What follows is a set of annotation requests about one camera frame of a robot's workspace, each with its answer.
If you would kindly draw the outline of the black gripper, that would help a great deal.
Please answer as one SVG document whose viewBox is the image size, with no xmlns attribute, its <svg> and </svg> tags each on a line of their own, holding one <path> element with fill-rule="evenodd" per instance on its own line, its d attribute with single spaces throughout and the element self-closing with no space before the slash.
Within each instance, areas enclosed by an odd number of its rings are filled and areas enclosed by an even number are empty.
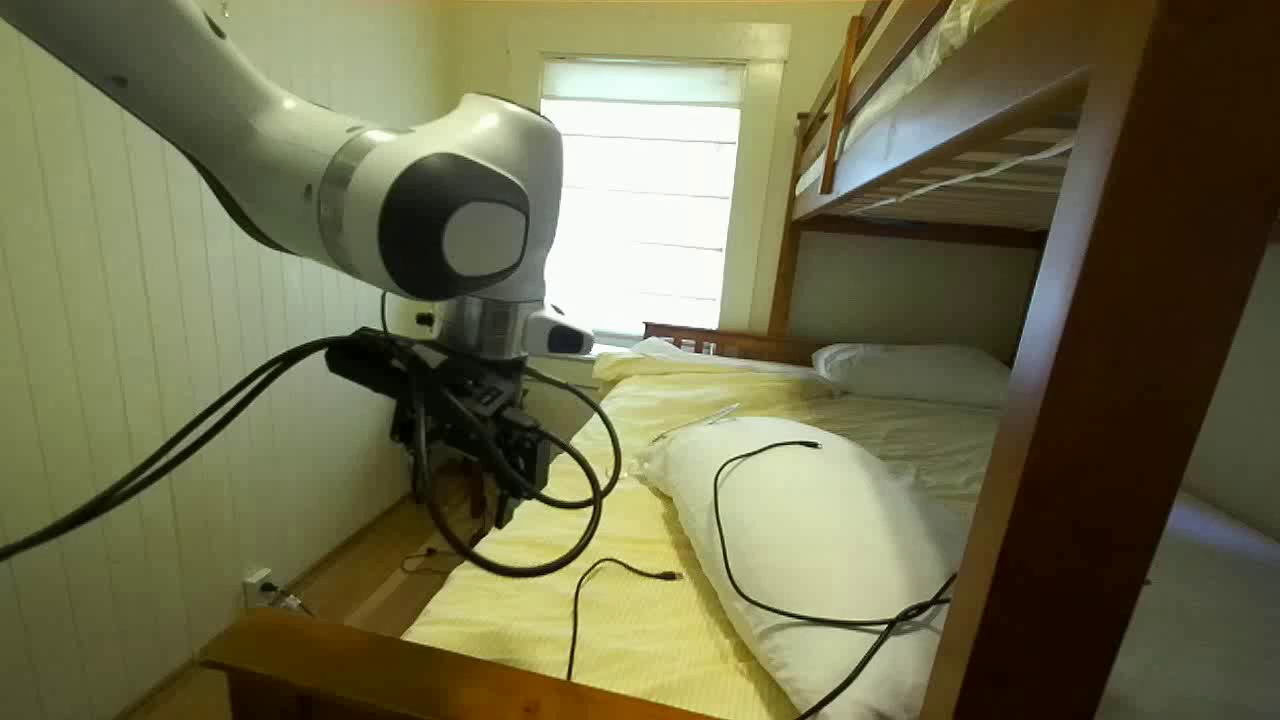
<svg viewBox="0 0 1280 720">
<path fill-rule="evenodd" d="M 415 432 L 473 455 L 495 485 L 495 525 L 547 485 L 551 447 L 528 414 L 518 360 L 481 360 L 376 328 L 339 335 L 324 364 L 396 399 L 392 434 L 410 447 Z"/>
</svg>

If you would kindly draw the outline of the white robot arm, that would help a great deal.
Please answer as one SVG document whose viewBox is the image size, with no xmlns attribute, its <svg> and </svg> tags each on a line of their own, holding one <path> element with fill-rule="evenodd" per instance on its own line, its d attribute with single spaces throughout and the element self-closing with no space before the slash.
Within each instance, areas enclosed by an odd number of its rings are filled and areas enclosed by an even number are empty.
<svg viewBox="0 0 1280 720">
<path fill-rule="evenodd" d="M 463 95 L 379 128 L 269 79 L 196 0 L 0 0 L 0 21 L 166 141 L 259 243 L 405 301 L 445 301 L 438 341 L 353 331 L 336 374 L 384 393 L 406 445 L 481 459 L 508 509 L 545 491 L 551 445 L 518 410 L 531 351 L 586 335 L 545 306 L 562 143 L 551 118 Z"/>
</svg>

